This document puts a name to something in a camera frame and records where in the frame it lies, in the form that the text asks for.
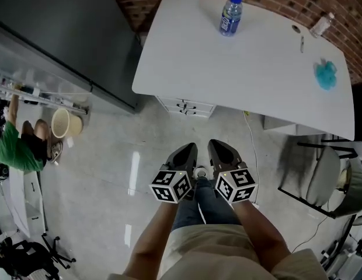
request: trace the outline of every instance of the blue pants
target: blue pants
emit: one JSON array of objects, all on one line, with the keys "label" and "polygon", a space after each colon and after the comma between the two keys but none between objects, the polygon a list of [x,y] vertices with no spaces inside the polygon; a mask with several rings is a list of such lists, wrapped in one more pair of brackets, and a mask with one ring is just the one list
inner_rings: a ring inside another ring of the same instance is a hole
[{"label": "blue pants", "polygon": [[219,193],[215,194],[211,181],[199,177],[195,190],[194,200],[180,201],[172,231],[185,226],[204,224],[198,204],[206,224],[241,225],[226,200]]}]

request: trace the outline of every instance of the beige shirt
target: beige shirt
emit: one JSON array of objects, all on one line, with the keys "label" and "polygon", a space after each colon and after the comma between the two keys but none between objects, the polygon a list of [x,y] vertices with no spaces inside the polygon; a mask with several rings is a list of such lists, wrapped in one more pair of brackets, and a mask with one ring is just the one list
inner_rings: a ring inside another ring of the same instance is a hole
[{"label": "beige shirt", "polygon": [[[309,249],[296,252],[271,273],[259,263],[244,229],[239,225],[193,225],[176,229],[168,239],[161,280],[327,280]],[[112,274],[109,280],[129,277]]]}]

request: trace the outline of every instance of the sneaker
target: sneaker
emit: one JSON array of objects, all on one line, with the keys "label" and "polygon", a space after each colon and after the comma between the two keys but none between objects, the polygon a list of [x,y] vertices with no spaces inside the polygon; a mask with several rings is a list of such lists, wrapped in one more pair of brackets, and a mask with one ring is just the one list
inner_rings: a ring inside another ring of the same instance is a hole
[{"label": "sneaker", "polygon": [[194,169],[194,178],[197,180],[199,177],[205,177],[208,179],[208,170],[203,166],[199,166]]},{"label": "sneaker", "polygon": [[63,150],[62,142],[57,142],[51,147],[51,159],[49,159],[50,163],[54,163],[58,159],[58,157],[62,153],[62,150]]}]

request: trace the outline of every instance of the clear plastic bottle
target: clear plastic bottle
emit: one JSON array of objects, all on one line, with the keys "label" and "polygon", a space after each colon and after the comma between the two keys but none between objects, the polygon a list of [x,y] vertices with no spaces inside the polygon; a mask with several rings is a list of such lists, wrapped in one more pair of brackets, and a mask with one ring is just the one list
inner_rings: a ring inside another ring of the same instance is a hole
[{"label": "clear plastic bottle", "polygon": [[220,33],[233,36],[237,30],[242,14],[242,0],[227,0],[221,15]]},{"label": "clear plastic bottle", "polygon": [[326,16],[320,18],[319,21],[315,24],[315,26],[309,30],[309,32],[311,32],[313,37],[317,38],[321,36],[322,33],[324,33],[325,30],[331,26],[333,19],[334,15],[331,12],[329,12]]}]

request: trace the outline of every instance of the trash bin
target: trash bin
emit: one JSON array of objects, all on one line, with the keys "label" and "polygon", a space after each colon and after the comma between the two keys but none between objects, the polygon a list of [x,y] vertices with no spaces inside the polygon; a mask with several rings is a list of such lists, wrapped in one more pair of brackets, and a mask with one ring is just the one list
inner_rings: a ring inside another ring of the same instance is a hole
[{"label": "trash bin", "polygon": [[82,131],[82,120],[67,109],[59,108],[53,115],[51,130],[57,138],[76,136]]}]

